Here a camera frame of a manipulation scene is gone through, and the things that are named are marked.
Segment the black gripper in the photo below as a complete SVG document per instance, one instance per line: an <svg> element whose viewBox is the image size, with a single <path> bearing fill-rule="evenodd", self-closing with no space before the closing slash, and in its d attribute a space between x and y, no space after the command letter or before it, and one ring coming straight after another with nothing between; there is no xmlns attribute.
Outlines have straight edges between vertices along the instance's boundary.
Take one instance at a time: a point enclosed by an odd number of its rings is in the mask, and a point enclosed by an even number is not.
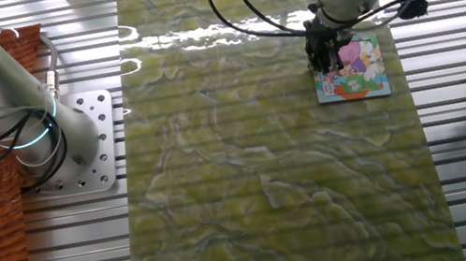
<svg viewBox="0 0 466 261"><path fill-rule="evenodd" d="M336 72L343 69L343 62L339 49L348 45L353 34L346 29L337 31L326 27L319 18L303 22L306 31L305 51L309 55L311 70L317 73L328 73L328 63L323 52L328 53L329 71Z"/></svg>

